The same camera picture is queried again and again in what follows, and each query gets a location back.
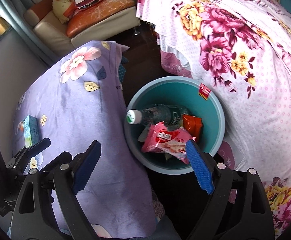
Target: plaid fabric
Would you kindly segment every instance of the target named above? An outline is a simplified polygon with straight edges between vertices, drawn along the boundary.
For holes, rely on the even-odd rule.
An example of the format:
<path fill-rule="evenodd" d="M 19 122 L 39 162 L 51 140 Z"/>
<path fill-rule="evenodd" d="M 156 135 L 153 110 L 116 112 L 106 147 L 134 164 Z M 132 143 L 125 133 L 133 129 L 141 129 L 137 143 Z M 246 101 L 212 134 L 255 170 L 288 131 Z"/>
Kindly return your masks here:
<path fill-rule="evenodd" d="M 122 56 L 121 64 L 120 64 L 119 69 L 118 69 L 120 83 L 122 83 L 122 81 L 124 79 L 125 72 L 127 71 L 122 64 L 126 64 L 128 62 L 129 61 L 127 60 L 127 58 Z"/>

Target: teal bucket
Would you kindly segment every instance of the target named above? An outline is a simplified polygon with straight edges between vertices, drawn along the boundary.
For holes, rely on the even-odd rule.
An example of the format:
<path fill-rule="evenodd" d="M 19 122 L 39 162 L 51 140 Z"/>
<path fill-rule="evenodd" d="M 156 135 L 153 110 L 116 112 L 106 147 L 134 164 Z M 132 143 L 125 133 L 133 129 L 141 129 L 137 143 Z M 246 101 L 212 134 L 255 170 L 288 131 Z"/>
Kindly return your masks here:
<path fill-rule="evenodd" d="M 218 151 L 224 137 L 225 119 L 223 109 L 216 96 L 210 92 L 205 100 L 199 95 L 201 83 L 191 78 L 169 76 L 156 79 L 142 87 L 130 101 L 127 110 L 141 109 L 150 104 L 182 105 L 192 115 L 202 118 L 202 137 L 198 143 L 203 152 L 212 156 Z M 176 158 L 168 161 L 162 154 L 142 153 L 142 144 L 137 140 L 144 126 L 125 121 L 124 132 L 127 144 L 134 156 L 146 167 L 163 174 L 179 175 L 192 172 Z"/>

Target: blue carton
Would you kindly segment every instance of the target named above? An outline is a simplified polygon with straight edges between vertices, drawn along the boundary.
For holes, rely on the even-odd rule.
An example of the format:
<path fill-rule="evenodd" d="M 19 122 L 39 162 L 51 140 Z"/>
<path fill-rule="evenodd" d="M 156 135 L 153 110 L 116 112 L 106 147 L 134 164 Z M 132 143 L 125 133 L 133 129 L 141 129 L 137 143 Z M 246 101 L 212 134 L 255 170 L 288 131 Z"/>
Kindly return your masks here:
<path fill-rule="evenodd" d="M 37 119 L 28 115 L 23 121 L 25 147 L 33 146 L 40 141 Z"/>

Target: pink snack wrapper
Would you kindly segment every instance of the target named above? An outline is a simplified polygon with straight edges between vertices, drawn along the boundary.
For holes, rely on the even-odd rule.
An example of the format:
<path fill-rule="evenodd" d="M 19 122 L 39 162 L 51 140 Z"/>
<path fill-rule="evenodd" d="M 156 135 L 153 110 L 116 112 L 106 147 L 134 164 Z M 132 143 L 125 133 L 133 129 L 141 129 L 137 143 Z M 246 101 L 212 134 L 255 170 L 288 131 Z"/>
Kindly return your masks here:
<path fill-rule="evenodd" d="M 188 140 L 193 139 L 186 129 L 183 127 L 168 131 L 164 122 L 159 122 L 156 125 L 151 125 L 148 136 L 141 149 L 142 152 L 167 152 L 185 164 L 189 164 L 189 160 L 185 153 L 185 144 Z"/>

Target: yellow leaf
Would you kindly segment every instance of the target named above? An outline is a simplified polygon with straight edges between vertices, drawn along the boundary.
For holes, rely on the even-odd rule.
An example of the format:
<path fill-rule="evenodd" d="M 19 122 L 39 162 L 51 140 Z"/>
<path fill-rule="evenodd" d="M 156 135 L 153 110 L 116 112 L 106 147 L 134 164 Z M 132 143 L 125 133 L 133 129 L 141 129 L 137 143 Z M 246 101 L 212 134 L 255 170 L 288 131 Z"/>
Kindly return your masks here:
<path fill-rule="evenodd" d="M 105 47 L 106 49 L 110 50 L 110 45 L 106 41 L 101 41 L 101 44 L 102 44 L 103 47 Z"/>
<path fill-rule="evenodd" d="M 92 82 L 92 81 L 86 81 L 84 82 L 84 89 L 88 92 L 94 91 L 94 90 L 98 90 L 100 87 Z"/>

